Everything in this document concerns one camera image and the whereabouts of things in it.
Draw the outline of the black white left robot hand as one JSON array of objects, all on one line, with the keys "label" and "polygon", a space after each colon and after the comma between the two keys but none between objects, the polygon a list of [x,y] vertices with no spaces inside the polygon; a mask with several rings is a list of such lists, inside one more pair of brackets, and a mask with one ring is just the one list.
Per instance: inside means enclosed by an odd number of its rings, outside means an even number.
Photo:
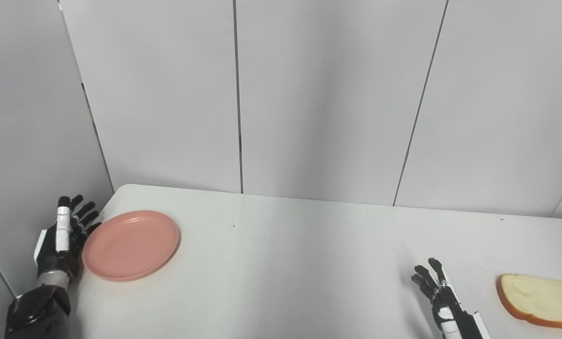
[{"label": "black white left robot hand", "polygon": [[34,249],[38,277],[48,272],[63,272],[72,281],[79,274],[83,247],[101,225],[95,222],[100,215],[96,203],[89,201],[82,204],[83,201],[81,194],[73,198],[59,198],[56,221],[42,230]]}]

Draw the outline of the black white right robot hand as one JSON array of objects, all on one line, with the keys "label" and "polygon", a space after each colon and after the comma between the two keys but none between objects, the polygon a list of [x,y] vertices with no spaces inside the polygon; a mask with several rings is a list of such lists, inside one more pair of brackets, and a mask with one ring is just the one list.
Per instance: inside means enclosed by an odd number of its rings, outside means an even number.
[{"label": "black white right robot hand", "polygon": [[411,280],[419,291],[429,300],[436,326],[444,339],[489,339],[490,334],[479,312],[466,311],[456,294],[456,290],[445,274],[443,264],[436,258],[428,259],[429,266],[436,273],[432,277],[423,265],[414,267]]}]

